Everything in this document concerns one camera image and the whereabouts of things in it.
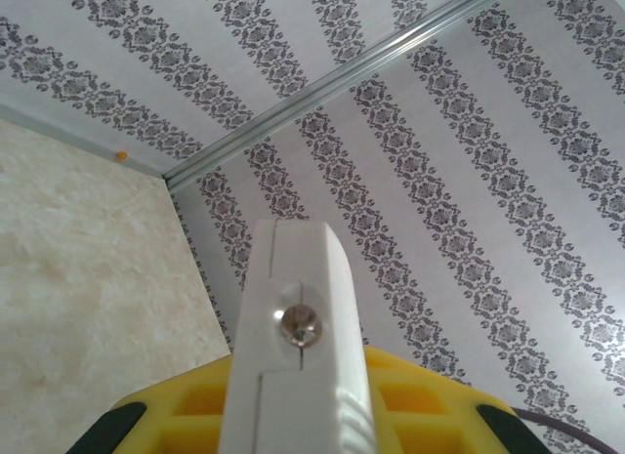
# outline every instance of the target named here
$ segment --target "metal screw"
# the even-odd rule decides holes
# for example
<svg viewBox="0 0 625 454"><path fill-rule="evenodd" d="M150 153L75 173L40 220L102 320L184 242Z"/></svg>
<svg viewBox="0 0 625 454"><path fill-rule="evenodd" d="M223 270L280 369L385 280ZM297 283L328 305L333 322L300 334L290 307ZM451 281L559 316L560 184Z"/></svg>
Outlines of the metal screw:
<svg viewBox="0 0 625 454"><path fill-rule="evenodd" d="M287 309L280 320L280 329L286 341L301 349L310 347L321 337L321 320L313 308L295 305Z"/></svg>

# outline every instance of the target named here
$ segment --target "patterned wall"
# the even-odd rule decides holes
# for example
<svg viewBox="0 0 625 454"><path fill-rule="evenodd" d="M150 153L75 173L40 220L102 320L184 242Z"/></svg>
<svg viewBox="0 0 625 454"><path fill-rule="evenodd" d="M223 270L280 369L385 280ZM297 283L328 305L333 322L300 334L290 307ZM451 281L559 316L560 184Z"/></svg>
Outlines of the patterned wall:
<svg viewBox="0 0 625 454"><path fill-rule="evenodd" d="M165 173L448 0L4 0L2 104Z"/></svg>
<svg viewBox="0 0 625 454"><path fill-rule="evenodd" d="M371 345L624 449L623 23L503 0L176 193L230 341L254 223L323 220Z"/></svg>

